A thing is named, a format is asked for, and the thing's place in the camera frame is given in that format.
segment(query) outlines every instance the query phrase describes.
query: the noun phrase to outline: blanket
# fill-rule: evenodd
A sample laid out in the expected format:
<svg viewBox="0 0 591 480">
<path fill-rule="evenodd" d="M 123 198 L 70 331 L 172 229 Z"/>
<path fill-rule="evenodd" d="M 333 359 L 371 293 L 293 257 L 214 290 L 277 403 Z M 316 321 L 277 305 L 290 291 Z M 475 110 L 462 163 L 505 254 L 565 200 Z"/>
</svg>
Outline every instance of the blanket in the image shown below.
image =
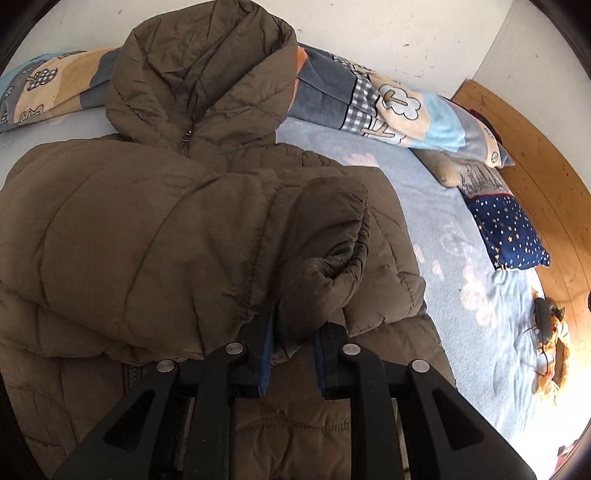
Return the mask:
<svg viewBox="0 0 591 480">
<path fill-rule="evenodd" d="M 45 54 L 0 78 L 0 133 L 103 106 L 119 51 Z"/>
<path fill-rule="evenodd" d="M 48 54 L 1 78 L 0 133 L 103 106 L 119 51 Z M 304 44 L 297 48 L 288 115 L 393 145 L 445 151 L 489 167 L 513 164 L 493 132 L 461 106 Z"/>
<path fill-rule="evenodd" d="M 297 79 L 289 116 L 491 168 L 514 164 L 493 132 L 461 106 L 332 53 L 300 44 Z"/>
</svg>

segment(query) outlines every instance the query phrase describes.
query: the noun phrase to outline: stuffed animal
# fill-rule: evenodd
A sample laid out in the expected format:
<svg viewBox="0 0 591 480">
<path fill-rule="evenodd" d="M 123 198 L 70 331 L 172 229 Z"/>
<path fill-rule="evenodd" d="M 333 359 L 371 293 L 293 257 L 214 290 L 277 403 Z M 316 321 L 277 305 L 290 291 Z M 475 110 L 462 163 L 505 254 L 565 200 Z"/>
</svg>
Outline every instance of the stuffed animal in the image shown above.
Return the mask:
<svg viewBox="0 0 591 480">
<path fill-rule="evenodd" d="M 535 323 L 540 337 L 538 348 L 547 360 L 546 372 L 540 373 L 535 394 L 543 400 L 555 404 L 569 380 L 571 362 L 569 326 L 564 319 L 564 308 L 559 309 L 552 300 L 538 297 L 535 290 L 533 294 Z M 562 343 L 563 354 L 562 365 L 558 366 L 560 378 L 556 378 L 557 344 L 559 341 Z"/>
</svg>

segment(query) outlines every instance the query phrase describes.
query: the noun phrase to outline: metal bolt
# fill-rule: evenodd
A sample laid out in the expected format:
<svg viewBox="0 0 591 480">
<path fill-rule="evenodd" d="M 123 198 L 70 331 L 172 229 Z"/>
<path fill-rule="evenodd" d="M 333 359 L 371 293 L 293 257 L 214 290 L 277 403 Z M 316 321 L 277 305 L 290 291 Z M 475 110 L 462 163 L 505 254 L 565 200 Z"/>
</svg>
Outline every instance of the metal bolt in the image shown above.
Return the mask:
<svg viewBox="0 0 591 480">
<path fill-rule="evenodd" d="M 228 355 L 238 355 L 244 351 L 244 345 L 238 342 L 232 342 L 226 345 Z"/>
<path fill-rule="evenodd" d="M 426 362 L 425 360 L 415 360 L 411 366 L 413 367 L 413 370 L 415 372 L 418 372 L 420 374 L 423 374 L 425 372 L 428 372 L 429 369 L 431 368 L 431 365 L 429 365 L 428 362 Z"/>
<path fill-rule="evenodd" d="M 349 356 L 359 355 L 361 353 L 361 347 L 354 343 L 347 343 L 343 345 L 343 353 Z"/>
<path fill-rule="evenodd" d="M 168 373 L 174 369 L 174 362 L 172 360 L 161 360 L 156 365 L 156 368 L 160 373 Z"/>
</svg>

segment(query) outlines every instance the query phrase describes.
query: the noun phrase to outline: pillowcase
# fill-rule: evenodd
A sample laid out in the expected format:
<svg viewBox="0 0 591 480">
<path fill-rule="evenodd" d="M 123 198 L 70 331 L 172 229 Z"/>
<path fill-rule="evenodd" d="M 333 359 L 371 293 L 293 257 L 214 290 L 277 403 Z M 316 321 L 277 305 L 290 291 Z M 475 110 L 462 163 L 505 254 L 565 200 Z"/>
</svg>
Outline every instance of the pillowcase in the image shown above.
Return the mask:
<svg viewBox="0 0 591 480">
<path fill-rule="evenodd" d="M 460 173 L 456 163 L 447 154 L 435 150 L 418 149 L 414 149 L 413 153 L 441 185 L 449 188 L 459 186 Z"/>
<path fill-rule="evenodd" d="M 480 163 L 456 169 L 459 189 L 495 269 L 548 267 L 550 255 L 498 170 Z"/>
</svg>

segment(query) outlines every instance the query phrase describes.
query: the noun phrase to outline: white wall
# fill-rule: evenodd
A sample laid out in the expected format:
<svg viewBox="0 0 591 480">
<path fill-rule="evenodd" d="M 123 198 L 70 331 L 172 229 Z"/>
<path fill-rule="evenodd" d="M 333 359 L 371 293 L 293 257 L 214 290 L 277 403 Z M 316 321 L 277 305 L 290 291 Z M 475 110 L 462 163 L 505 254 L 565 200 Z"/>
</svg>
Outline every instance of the white wall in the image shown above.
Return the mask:
<svg viewBox="0 0 591 480">
<path fill-rule="evenodd" d="M 446 96 L 474 75 L 511 2 L 259 0 L 291 24 L 300 41 Z M 61 0 L 25 39 L 9 68 L 40 53 L 120 45 L 142 20 L 194 3 Z"/>
<path fill-rule="evenodd" d="M 474 79 L 527 117 L 591 190 L 591 80 L 528 0 L 515 0 Z"/>
</svg>

